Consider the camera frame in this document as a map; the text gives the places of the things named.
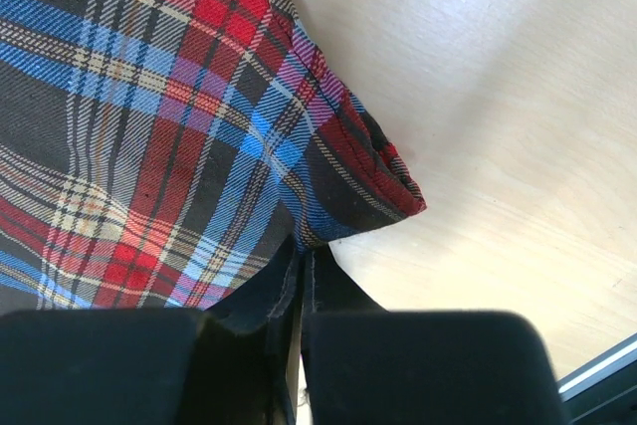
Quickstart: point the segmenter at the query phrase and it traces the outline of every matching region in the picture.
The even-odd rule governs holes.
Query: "tartan fabric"
[[[0,0],[0,313],[208,308],[424,209],[290,0]]]

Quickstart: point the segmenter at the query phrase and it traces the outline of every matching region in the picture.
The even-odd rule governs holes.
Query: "blue stripe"
[[[197,254],[190,258],[184,269],[184,274],[195,281],[199,280],[203,273],[203,269],[200,265],[208,264],[210,259],[214,256],[217,245],[221,242],[232,219],[241,206],[245,190],[248,187],[248,179],[257,161],[258,160],[241,151],[237,153],[237,157],[230,170],[230,175],[226,179],[226,186],[217,203],[217,208],[195,248]],[[237,250],[236,252],[249,253],[250,251],[251,249],[247,251]]]
[[[211,128],[211,132],[208,134],[219,141],[229,144],[235,149],[241,149],[244,137],[247,134],[243,129],[239,129],[234,124],[222,120],[219,117],[213,120],[213,124],[216,127],[214,129]]]
[[[294,69],[301,78],[305,78],[308,74],[308,67],[306,67],[299,60],[299,57],[294,52],[288,53],[288,55],[284,59],[284,64],[287,67]],[[290,92],[290,97],[294,94],[294,89],[290,85],[288,85],[282,77],[277,77],[276,80],[277,82],[279,82],[279,85],[283,86],[288,92]],[[331,107],[331,109],[337,111],[340,108],[340,99],[336,97],[329,97],[327,93],[320,88],[319,81],[317,81],[316,88],[318,88],[317,96],[323,98],[325,102]]]
[[[271,128],[271,125],[281,114],[281,105],[286,105],[288,101],[289,99],[279,92],[274,85],[268,86],[256,106],[259,116],[255,117],[254,120],[259,121],[259,123],[255,123],[259,131]]]
[[[232,85],[228,85],[226,88],[223,94],[223,102],[227,105],[232,105],[233,109],[240,111],[247,117],[251,117],[255,110],[248,99]]]
[[[250,252],[257,246],[259,240],[261,240],[279,202],[276,183],[274,170],[271,169],[266,184],[259,195],[257,204],[248,219],[246,227],[237,240],[234,249]]]
[[[344,238],[360,232],[354,228],[339,223],[325,211],[315,195],[312,179],[310,176],[310,166],[306,161],[299,161],[293,168],[293,172],[299,177],[301,183],[306,189],[306,214],[308,217],[308,223],[310,229],[314,231],[317,236],[319,236],[320,238]],[[295,193],[289,186],[287,186],[285,182],[281,181],[278,184],[278,187],[282,201],[297,221],[295,225],[295,228],[297,230],[296,236],[298,238],[297,244],[299,245],[299,247],[304,247],[304,245],[301,244],[299,240],[299,238],[301,238],[300,220],[303,213],[303,205],[301,203],[301,200],[297,193]]]
[[[290,170],[296,166],[303,153],[291,141],[284,139],[274,154]]]
[[[351,104],[354,106],[354,109],[357,113],[361,114],[367,112],[367,110],[355,94],[349,93],[349,99],[351,100]]]
[[[77,82],[71,81],[73,67],[39,57],[11,45],[0,44],[0,60],[4,60],[9,65],[35,79],[51,84],[66,92],[79,94],[101,102],[109,101],[116,106],[129,106],[148,114],[156,114],[161,101],[159,94],[138,87],[134,92],[134,100],[127,102],[128,83],[109,79],[91,72],[84,72],[84,78],[78,85]]]
[[[91,51],[107,55],[115,53],[116,57],[123,58],[134,65],[139,65],[137,62],[139,51],[147,49],[143,66],[165,77],[170,74],[175,59],[174,55],[145,42],[37,0],[0,0],[0,17],[22,24],[30,30],[81,45]]]
[[[24,261],[21,261],[18,258],[11,256],[10,254],[4,251],[0,251],[0,263],[6,266],[9,266],[9,268],[15,271],[19,271],[22,274],[26,274],[31,279],[33,279],[34,281],[37,281],[40,284],[44,284],[48,286],[50,289],[54,291],[56,295],[60,295],[63,298],[71,301],[71,303],[74,306],[80,306],[81,308],[89,308],[91,306],[91,303],[85,301],[84,299],[79,298],[75,294],[71,294],[71,292],[67,291],[64,288],[61,288],[59,285],[55,284],[55,282],[52,281],[49,277],[47,277],[45,274],[43,274],[41,271],[37,270],[30,264],[27,264]],[[19,291],[23,291],[25,293],[33,294],[47,301],[51,300],[51,298],[44,296],[42,293],[36,291],[33,288],[28,287],[25,284],[22,284],[16,281],[14,278],[11,278],[7,276],[6,274],[0,273],[0,284],[4,286],[8,286],[10,288],[17,289]]]
[[[263,155],[263,143],[252,134],[246,134],[241,144],[241,151],[259,159]]]
[[[266,137],[268,131],[270,131],[270,129],[272,128],[272,125],[265,118],[263,118],[258,111],[254,111],[252,113],[252,116],[250,117],[250,124],[252,124],[257,129],[262,137]]]

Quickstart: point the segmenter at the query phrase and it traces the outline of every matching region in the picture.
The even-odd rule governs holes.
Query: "light wood surface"
[[[637,332],[637,0],[295,0],[429,209],[333,244],[397,310],[498,309],[558,376]]]

